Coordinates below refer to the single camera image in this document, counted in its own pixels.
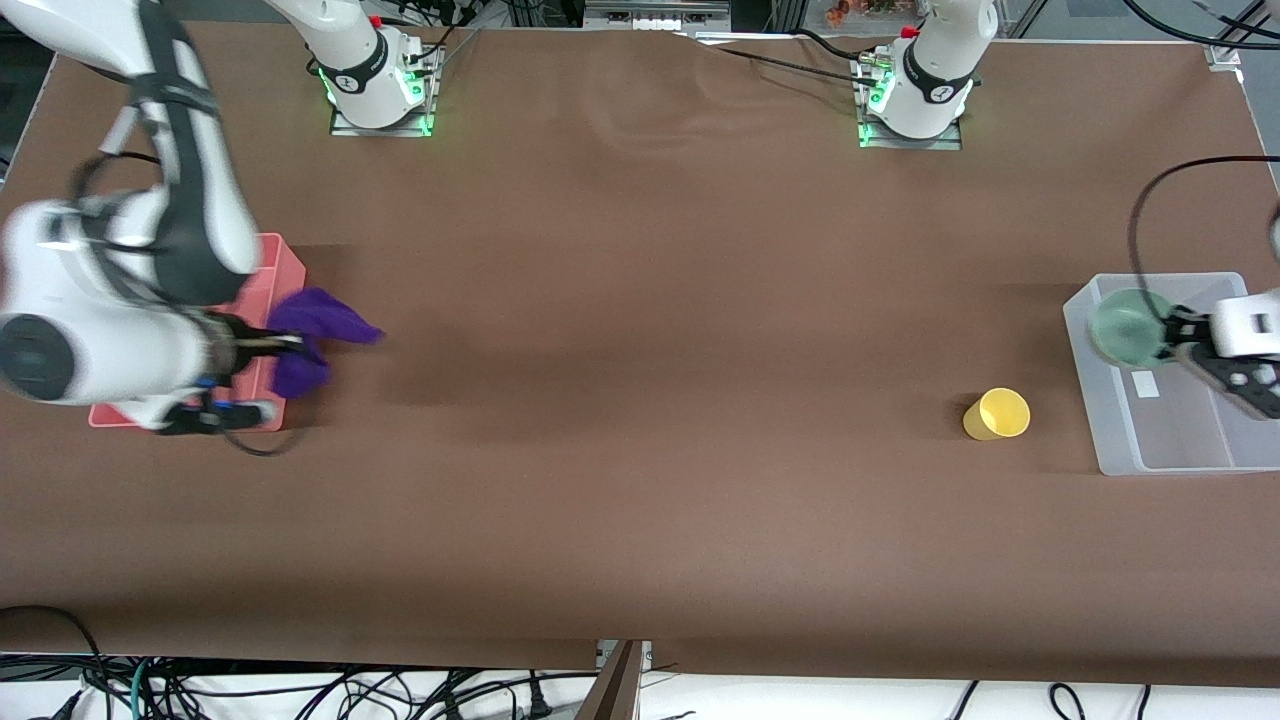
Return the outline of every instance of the brown table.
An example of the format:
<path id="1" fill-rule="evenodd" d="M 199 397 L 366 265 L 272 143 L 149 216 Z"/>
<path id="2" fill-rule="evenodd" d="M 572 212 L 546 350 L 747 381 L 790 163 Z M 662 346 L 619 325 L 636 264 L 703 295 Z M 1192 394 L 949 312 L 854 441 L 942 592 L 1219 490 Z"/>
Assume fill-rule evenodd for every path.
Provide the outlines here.
<path id="1" fill-rule="evenodd" d="M 964 151 L 913 154 L 858 147 L 847 86 L 643 32 L 484 33 L 436 137 L 330 138 L 291 28 L 193 31 L 260 227 L 387 341 L 278 460 L 0 395 L 0 603 L 122 653 L 1280 682 L 1280 478 L 1102 477 L 1061 315 L 1149 177 L 1260 150 L 1198 47 L 997 44 Z M 123 99 L 59 60 L 0 210 Z M 1275 200 L 1171 181 L 1151 269 L 1276 284 Z M 963 434 L 992 386 L 1023 438 Z"/>

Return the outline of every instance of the pink plastic bin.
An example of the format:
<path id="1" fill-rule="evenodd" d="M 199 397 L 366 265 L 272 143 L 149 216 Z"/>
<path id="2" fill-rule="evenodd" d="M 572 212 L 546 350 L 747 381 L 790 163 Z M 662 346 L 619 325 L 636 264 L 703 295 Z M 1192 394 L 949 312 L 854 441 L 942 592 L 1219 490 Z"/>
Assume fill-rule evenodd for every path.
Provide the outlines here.
<path id="1" fill-rule="evenodd" d="M 262 266 L 244 283 L 236 302 L 221 305 L 215 310 L 239 315 L 250 325 L 261 328 L 266 323 L 266 314 L 279 299 L 302 288 L 307 269 L 279 234 L 261 233 L 257 240 L 262 243 Z M 215 393 L 220 400 L 270 400 L 275 404 L 278 413 L 274 420 L 246 432 L 268 433 L 280 429 L 284 424 L 284 398 L 269 389 L 274 368 L 275 357 L 259 357 L 250 363 L 243 373 L 236 375 L 232 392 L 219 389 Z M 91 406 L 88 424 L 93 428 L 137 427 L 111 405 Z"/>

